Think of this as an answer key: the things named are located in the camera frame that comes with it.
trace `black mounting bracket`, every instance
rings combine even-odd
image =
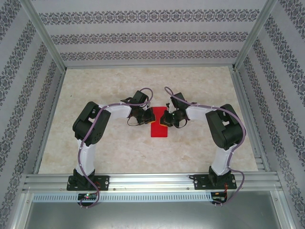
[[[88,177],[93,183],[99,188],[100,191],[108,191],[109,187],[109,176],[97,176],[94,175],[93,171]],[[68,191],[95,191],[93,185],[81,174],[79,174],[76,169],[73,171],[73,176],[69,176]]]
[[[231,174],[231,171],[228,173],[218,176],[217,182],[211,181],[211,172],[209,174],[196,174],[190,175],[190,179],[194,181],[195,190],[216,190],[216,189],[225,189],[225,185],[227,185],[227,189],[237,189],[235,176]]]

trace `purple cable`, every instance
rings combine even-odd
[[[148,87],[144,87],[144,88],[142,88],[142,89],[140,90],[140,92],[143,91],[143,90],[149,90],[149,91],[151,91],[151,93],[152,93],[150,99],[149,99],[148,101],[146,101],[145,103],[142,103],[142,104],[126,104],[126,103],[123,103],[123,102],[122,102],[122,103],[109,104],[109,105],[106,105],[106,106],[102,107],[102,108],[99,110],[99,112],[97,113],[97,115],[96,115],[96,117],[95,117],[95,119],[94,119],[94,121],[93,121],[93,123],[92,123],[90,129],[88,130],[86,136],[85,136],[84,139],[81,141],[81,146],[80,146],[80,149],[79,149],[78,155],[77,155],[78,165],[79,165],[79,167],[80,167],[80,169],[81,169],[81,172],[82,172],[83,176],[90,182],[90,184],[93,185],[93,187],[96,189],[96,192],[97,192],[97,195],[98,195],[97,198],[96,198],[96,201],[95,201],[93,204],[89,205],[89,206],[83,206],[81,203],[82,203],[82,201],[83,201],[84,199],[81,199],[81,201],[80,201],[80,206],[81,206],[81,208],[92,208],[92,207],[94,207],[94,206],[99,202],[99,200],[100,200],[100,190],[99,190],[99,188],[89,179],[89,177],[86,175],[86,173],[85,173],[85,171],[84,171],[84,169],[82,168],[82,165],[81,165],[81,150],[82,150],[82,147],[83,147],[83,145],[84,145],[84,142],[85,142],[85,141],[87,140],[87,138],[90,136],[90,134],[91,134],[91,132],[92,132],[92,130],[93,130],[93,128],[94,128],[94,126],[95,126],[95,124],[96,124],[96,122],[97,122],[99,116],[100,116],[100,114],[101,114],[102,111],[103,111],[104,109],[106,109],[107,107],[110,107],[110,106],[118,106],[118,105],[142,106],[142,105],[148,104],[148,103],[153,99],[153,91],[152,91],[152,89],[150,89],[150,88],[148,88]]]
[[[189,103],[183,99],[180,99],[176,96],[174,96],[173,94],[173,91],[169,88],[169,87],[164,87],[165,91],[173,98],[185,103],[185,104],[188,104],[190,106],[198,106],[198,107],[203,107],[203,108],[207,108],[207,109],[215,109],[215,110],[220,110],[220,111],[223,111],[223,112],[226,112],[227,114],[229,114],[230,116],[232,116],[233,118],[236,119],[236,121],[238,122],[238,124],[241,126],[242,128],[242,131],[243,131],[243,138],[242,140],[240,141],[240,143],[238,143],[230,152],[230,155],[229,155],[229,158],[228,158],[228,161],[227,161],[227,167],[229,170],[231,170],[232,172],[235,172],[235,173],[240,173],[242,176],[243,176],[243,179],[242,179],[242,182],[240,183],[238,189],[236,190],[236,192],[231,196],[230,199],[228,199],[225,203],[221,203],[217,200],[214,200],[214,202],[217,202],[218,205],[225,205],[227,203],[229,203],[230,201],[232,201],[232,199],[234,199],[236,197],[236,194],[239,192],[239,190],[242,188],[243,184],[244,184],[244,173],[242,171],[239,171],[239,170],[235,170],[235,169],[232,169],[230,168],[230,162],[231,162],[231,159],[232,159],[232,156],[233,156],[233,152],[238,148],[240,147],[240,145],[244,142],[244,139],[246,138],[246,129],[244,127],[244,124],[242,123],[242,121],[235,115],[233,114],[232,112],[228,111],[228,110],[225,110],[225,109],[222,109],[220,107],[217,107],[217,106],[206,106],[206,105],[200,105],[200,104],[192,104],[192,103]]]

